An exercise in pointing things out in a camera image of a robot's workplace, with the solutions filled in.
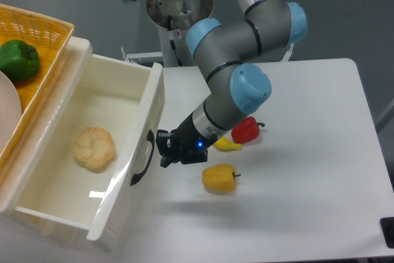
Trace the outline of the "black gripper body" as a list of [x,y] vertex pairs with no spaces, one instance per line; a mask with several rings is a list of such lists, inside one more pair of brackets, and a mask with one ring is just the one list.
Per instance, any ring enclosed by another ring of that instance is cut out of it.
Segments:
[[208,158],[208,148],[215,142],[215,132],[203,136],[195,127],[192,118],[186,118],[172,131],[172,163],[204,163]]

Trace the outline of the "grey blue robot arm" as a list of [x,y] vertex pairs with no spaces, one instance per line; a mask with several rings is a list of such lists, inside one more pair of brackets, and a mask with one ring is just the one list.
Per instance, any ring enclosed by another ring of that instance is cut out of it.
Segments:
[[164,168],[207,161],[208,148],[271,94],[268,76],[251,60],[307,33],[307,17],[295,2],[238,3],[243,20],[224,26],[212,17],[212,0],[147,0],[148,16],[163,29],[164,61],[179,66],[195,62],[211,92],[176,129],[157,132]]

